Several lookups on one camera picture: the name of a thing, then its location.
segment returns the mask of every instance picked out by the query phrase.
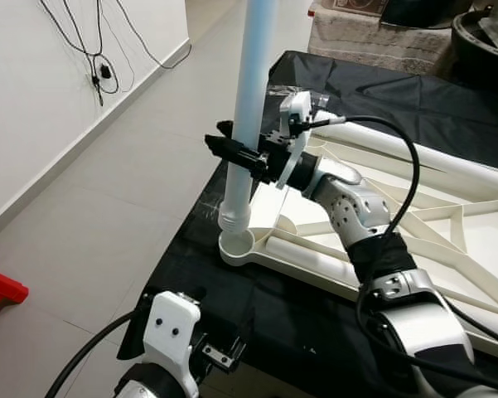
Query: tiled floor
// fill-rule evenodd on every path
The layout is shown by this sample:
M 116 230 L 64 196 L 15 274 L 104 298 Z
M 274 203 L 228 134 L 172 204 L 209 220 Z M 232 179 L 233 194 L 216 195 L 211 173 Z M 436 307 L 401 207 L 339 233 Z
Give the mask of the tiled floor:
M 279 1 L 274 60 L 307 48 L 310 3 Z M 0 312 L 0 398 L 44 396 L 77 349 L 134 306 L 218 162 L 202 137 L 233 117 L 244 5 L 187 0 L 191 56 L 0 234 L 0 272 L 31 289 L 25 303 Z M 111 396 L 129 367 L 115 359 L 122 336 L 121 328 L 97 346 L 60 397 Z M 202 394 L 306 396 L 249 366 L 212 375 Z

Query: electrical cord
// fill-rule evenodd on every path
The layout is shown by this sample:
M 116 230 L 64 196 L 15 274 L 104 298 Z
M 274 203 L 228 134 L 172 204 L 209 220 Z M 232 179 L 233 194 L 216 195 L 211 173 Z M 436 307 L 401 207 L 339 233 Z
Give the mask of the electrical cord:
M 407 196 L 405 197 L 404 202 L 402 203 L 401 207 L 399 208 L 398 212 L 392 219 L 392 221 L 389 223 L 388 228 L 383 234 L 383 238 L 386 239 L 394 232 L 394 229 L 396 226 L 399 224 L 401 219 L 405 216 L 405 213 L 407 210 L 410 208 L 411 203 L 413 202 L 414 195 L 416 195 L 416 191 L 418 190 L 418 184 L 420 181 L 420 159 L 418 157 L 418 151 L 416 150 L 416 147 L 414 146 L 413 140 L 403 131 L 402 128 L 400 128 L 397 124 L 392 123 L 391 121 L 387 119 L 380 118 L 378 116 L 346 116 L 346 121 L 347 122 L 373 122 L 377 124 L 383 124 L 384 126 L 387 126 L 388 128 L 392 129 L 398 136 L 401 137 L 401 139 L 405 142 L 407 145 L 407 148 L 409 149 L 409 152 L 411 154 L 411 159 L 413 163 L 413 177 L 411 180 L 411 185 L 409 187 L 409 192 L 407 193 Z
M 414 195 L 416 194 L 416 191 L 418 189 L 418 183 L 419 183 L 419 172 L 420 172 L 420 163 L 419 163 L 419 157 L 418 157 L 418 152 L 416 148 L 414 147 L 413 140 L 396 124 L 390 122 L 387 119 L 379 118 L 377 116 L 346 116 L 346 121 L 349 122 L 374 122 L 378 124 L 383 124 L 389 128 L 391 128 L 393 131 L 395 131 L 403 141 L 405 141 L 405 144 L 409 148 L 411 158 L 413 160 L 413 177 L 411 180 L 411 186 L 409 188 L 409 192 L 407 194 L 407 197 L 405 198 L 404 202 L 402 203 L 402 206 L 399 208 L 398 213 L 394 217 L 394 219 L 390 222 L 388 229 L 385 231 L 382 239 L 385 239 L 386 237 L 389 236 L 394 231 L 394 228 L 399 224 L 401 219 L 403 218 L 405 212 L 408 210 L 410 207 L 411 202 L 413 201 Z M 359 329 L 365 334 L 365 336 L 369 339 L 370 342 L 374 343 L 377 347 L 380 349 L 390 353 L 391 355 L 405 360 L 406 362 L 422 367 L 424 369 L 429 369 L 430 371 L 435 371 L 437 373 L 442 373 L 446 376 L 450 377 L 455 377 L 457 379 L 465 380 L 465 381 L 470 381 L 476 384 L 481 384 L 483 386 L 489 386 L 491 388 L 495 388 L 498 390 L 498 381 L 494 380 L 489 380 L 485 378 L 484 376 L 478 376 L 478 375 L 473 375 L 466 373 L 464 371 L 459 371 L 457 369 L 453 369 L 451 367 L 447 366 L 442 366 L 440 364 L 437 364 L 435 362 L 430 362 L 430 361 L 425 361 L 423 359 L 417 358 L 417 357 L 411 357 L 407 355 L 404 352 L 400 352 L 384 342 L 381 342 L 368 328 L 365 326 L 363 322 L 363 304 L 365 302 L 365 297 L 368 292 L 368 288 L 370 286 L 370 282 L 372 281 L 374 275 L 374 270 L 371 269 L 370 272 L 368 273 L 365 282 L 360 286 L 359 290 L 359 297 L 357 298 L 356 304 L 355 304 L 355 320 L 357 321 L 357 325 L 359 326 Z M 474 321 L 471 319 L 471 324 L 480 325 L 477 321 Z M 490 329 L 487 329 L 488 332 L 491 332 L 491 337 L 494 337 L 496 333 L 493 331 L 490 331 Z
M 494 332 L 490 328 L 484 326 L 482 323 L 479 323 L 478 321 L 476 321 L 475 319 L 470 317 L 468 314 L 461 311 L 459 308 L 455 307 L 452 303 L 447 301 L 447 299 L 445 297 L 444 297 L 444 299 L 446 300 L 446 303 L 449 306 L 449 308 L 453 311 L 453 313 L 455 313 L 455 315 L 457 315 L 459 318 L 465 320 L 470 325 L 472 325 L 474 328 L 479 329 L 480 331 L 484 332 L 485 334 L 487 334 L 488 336 L 490 336 L 491 338 L 493 338 L 494 340 L 496 340 L 498 342 L 498 333 L 497 332 Z
M 117 93 L 119 91 L 119 80 L 118 80 L 118 75 L 116 73 L 116 70 L 114 68 L 113 63 L 109 60 L 109 58 L 106 55 L 103 54 L 104 43 L 103 43 L 103 33 L 102 33 L 102 28 L 101 28 L 101 9 L 102 9 L 101 0 L 96 0 L 96 29 L 98 32 L 98 40 L 99 40 L 99 49 L 96 52 L 87 51 L 85 42 L 83 40 L 83 36 L 81 35 L 81 31 L 79 29 L 77 21 L 75 20 L 74 13 L 71 11 L 70 5 L 67 2 L 67 0 L 62 0 L 62 3 L 63 3 L 63 6 L 66 10 L 66 13 L 68 14 L 68 17 L 72 23 L 72 26 L 74 27 L 75 34 L 76 34 L 78 41 L 79 41 L 79 45 L 76 45 L 70 39 L 70 37 L 65 33 L 61 24 L 57 21 L 56 16 L 50 10 L 50 8 L 47 6 L 46 2 L 44 0 L 39 0 L 39 3 L 43 6 L 46 13 L 50 17 L 50 19 L 54 22 L 54 24 L 57 27 L 57 30 L 62 35 L 62 37 L 65 39 L 66 43 L 72 49 L 85 55 L 85 58 L 89 64 L 89 68 L 90 68 L 90 76 L 91 76 L 92 84 L 94 85 L 94 88 L 96 89 L 96 92 L 98 94 L 99 103 L 101 106 L 103 106 L 104 99 L 103 99 L 103 96 L 101 95 L 101 93 L 102 92 L 105 94 Z M 109 69 L 111 70 L 111 75 L 114 78 L 114 82 L 116 84 L 115 88 L 112 90 L 105 89 L 100 83 L 101 79 L 99 78 L 98 70 L 96 67 L 96 60 L 98 58 L 101 58 L 104 62 L 106 62 Z
M 172 66 L 165 66 L 164 64 L 162 64 L 150 52 L 149 48 L 147 48 L 146 42 L 143 40 L 143 38 L 140 35 L 140 33 L 138 33 L 138 31 L 136 30 L 136 27 L 134 27 L 133 23 L 131 22 L 131 18 L 129 17 L 127 11 L 125 10 L 125 7 L 123 6 L 122 2 L 120 0 L 115 0 L 115 1 L 118 4 L 118 7 L 120 8 L 120 10 L 122 10 L 122 14 L 125 17 L 125 20 L 127 21 L 127 24 L 129 25 L 129 27 L 133 31 L 134 35 L 137 37 L 137 39 L 140 41 L 140 43 L 142 43 L 142 47 L 143 47 L 144 51 L 149 56 L 149 58 L 151 58 L 158 66 L 160 66 L 161 68 L 163 68 L 165 70 L 173 70 L 173 69 L 177 68 L 181 64 L 181 62 L 183 62 L 190 55 L 191 50 L 192 50 L 192 45 L 191 44 L 190 44 L 190 48 L 188 49 L 188 52 L 179 61 L 175 62 Z
M 136 78 L 133 66 L 131 65 L 131 61 L 129 60 L 127 53 L 123 49 L 122 43 L 118 39 L 118 36 L 116 36 L 116 33 L 114 33 L 113 27 L 110 25 L 109 19 L 105 16 L 105 14 L 103 12 L 103 4 L 101 5 L 101 17 L 104 19 L 105 23 L 107 24 L 107 27 L 109 28 L 110 33 L 113 35 L 114 40 L 116 41 L 116 43 L 118 43 L 118 47 L 119 47 L 120 51 L 122 52 L 123 57 L 127 61 L 127 65 L 129 67 L 129 69 L 131 70 L 131 74 L 133 75 L 133 78 L 131 79 L 131 84 L 129 85 L 129 87 L 126 90 L 122 89 L 122 93 L 128 93 L 133 88 L 134 80 Z
M 55 379 L 53 384 L 50 387 L 50 390 L 44 396 L 45 398 L 54 398 L 57 396 L 59 389 L 62 387 L 68 376 L 71 372 L 79 365 L 81 360 L 90 352 L 92 349 L 101 342 L 108 334 L 110 334 L 114 329 L 123 325 L 127 321 L 133 319 L 138 316 L 145 308 L 137 308 L 131 311 L 130 313 L 126 313 L 120 318 L 112 321 L 109 325 L 107 325 L 103 330 L 101 330 L 98 334 L 93 336 L 75 355 L 70 359 L 70 361 L 66 364 L 62 371 L 60 371 L 59 376 Z

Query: white pipe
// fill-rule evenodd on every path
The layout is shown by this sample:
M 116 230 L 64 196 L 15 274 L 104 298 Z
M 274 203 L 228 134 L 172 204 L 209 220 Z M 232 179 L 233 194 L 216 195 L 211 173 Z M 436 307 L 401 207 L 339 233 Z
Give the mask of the white pipe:
M 258 147 L 276 11 L 276 0 L 247 4 L 232 139 L 251 149 Z M 219 215 L 223 231 L 240 234 L 249 227 L 251 185 L 249 171 L 230 163 Z
M 338 280 L 356 286 L 357 277 L 351 265 L 318 251 L 296 245 L 276 236 L 270 236 L 265 249 L 271 254 L 283 258 L 308 271 L 323 275 L 324 277 Z
M 317 112 L 315 120 L 328 119 L 326 112 Z M 409 150 L 401 138 L 381 133 L 355 123 L 329 125 L 313 129 L 312 132 L 321 137 L 354 143 L 362 147 L 374 149 L 398 158 L 410 160 Z M 498 170 L 457 158 L 434 149 L 416 144 L 420 163 L 443 172 L 462 177 L 475 178 L 479 183 L 498 190 Z

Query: cardboard box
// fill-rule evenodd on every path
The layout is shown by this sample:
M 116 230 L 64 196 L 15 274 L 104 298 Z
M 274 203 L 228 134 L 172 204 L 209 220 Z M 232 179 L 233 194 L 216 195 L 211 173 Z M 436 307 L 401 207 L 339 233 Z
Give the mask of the cardboard box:
M 322 0 L 324 8 L 379 17 L 389 0 Z

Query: table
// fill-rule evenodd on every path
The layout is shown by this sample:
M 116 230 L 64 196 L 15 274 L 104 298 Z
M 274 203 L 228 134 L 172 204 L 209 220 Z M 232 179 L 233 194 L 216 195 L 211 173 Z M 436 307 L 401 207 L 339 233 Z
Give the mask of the table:
M 331 112 L 389 117 L 422 145 L 498 167 L 497 95 L 432 77 L 286 51 L 269 72 L 262 131 L 278 127 L 279 103 L 298 87 L 329 95 L 325 99 Z M 317 98 L 316 104 L 322 102 Z M 226 348 L 225 342 L 232 342 L 254 315 L 244 362 L 307 393 L 383 396 L 385 385 L 355 325 L 353 303 L 257 264 L 233 268 L 223 263 L 217 214 L 225 178 L 226 164 L 221 163 L 143 292 L 205 291 L 201 326 L 217 347 Z M 143 352 L 146 320 L 130 323 L 119 359 Z M 498 377 L 497 360 L 477 353 L 477 363 Z

